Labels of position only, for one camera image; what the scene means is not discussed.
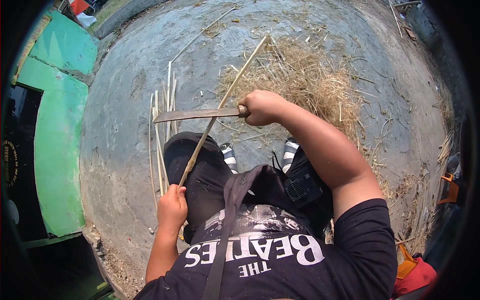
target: black t-shirt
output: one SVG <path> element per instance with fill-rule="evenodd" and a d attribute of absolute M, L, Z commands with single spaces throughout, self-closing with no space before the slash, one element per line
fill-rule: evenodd
<path fill-rule="evenodd" d="M 135 297 L 201 299 L 222 232 L 224 211 L 206 221 L 172 269 Z M 346 211 L 334 244 L 307 233 L 284 210 L 242 205 L 229 238 L 220 299 L 389 299 L 396 277 L 394 235 L 383 199 Z"/>

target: man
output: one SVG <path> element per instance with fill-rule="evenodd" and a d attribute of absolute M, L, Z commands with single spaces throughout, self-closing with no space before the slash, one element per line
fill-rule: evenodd
<path fill-rule="evenodd" d="M 233 174 L 207 138 L 185 187 L 172 184 L 159 200 L 147 284 L 136 299 L 390 298 L 397 261 L 388 208 L 356 147 L 275 93 L 254 91 L 239 104 L 251 113 L 248 124 L 279 123 L 301 145 L 290 144 L 298 149 L 289 170 L 260 165 Z M 200 136 L 182 132 L 166 144 L 170 182 L 180 181 Z M 331 190 L 333 245 L 313 236 L 315 217 L 306 219 L 285 191 L 283 176 L 303 166 Z M 185 219 L 190 247 L 179 256 Z"/>

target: shoe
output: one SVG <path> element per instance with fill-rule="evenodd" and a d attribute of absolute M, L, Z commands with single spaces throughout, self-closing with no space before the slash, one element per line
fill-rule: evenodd
<path fill-rule="evenodd" d="M 230 143 L 221 144 L 220 150 L 223 153 L 223 160 L 228 165 L 233 174 L 238 174 L 237 160 L 235 159 L 235 152 L 233 146 Z"/>
<path fill-rule="evenodd" d="M 293 157 L 297 152 L 300 144 L 297 143 L 297 140 L 291 136 L 285 140 L 285 145 L 283 146 L 283 160 L 282 160 L 282 171 L 286 173 L 293 162 Z"/>

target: wooden knife handle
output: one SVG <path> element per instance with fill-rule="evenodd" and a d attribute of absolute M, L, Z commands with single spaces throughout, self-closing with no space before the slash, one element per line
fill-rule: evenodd
<path fill-rule="evenodd" d="M 244 105 L 239 105 L 239 118 L 246 118 L 250 115 L 248 107 Z"/>

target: green painted wall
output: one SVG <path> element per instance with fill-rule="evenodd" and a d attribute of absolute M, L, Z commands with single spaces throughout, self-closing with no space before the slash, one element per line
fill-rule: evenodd
<path fill-rule="evenodd" d="M 58 237 L 85 224 L 79 147 L 86 84 L 28 57 L 19 83 L 43 90 L 34 140 L 35 184 L 47 232 Z"/>
<path fill-rule="evenodd" d="M 88 86 L 64 70 L 91 73 L 98 40 L 53 12 L 28 55 L 18 84 L 43 91 L 34 140 L 35 183 L 47 232 L 58 237 L 85 224 L 79 148 Z"/>
<path fill-rule="evenodd" d="M 36 41 L 29 56 L 46 61 L 62 70 L 91 73 L 98 39 L 58 11 Z"/>

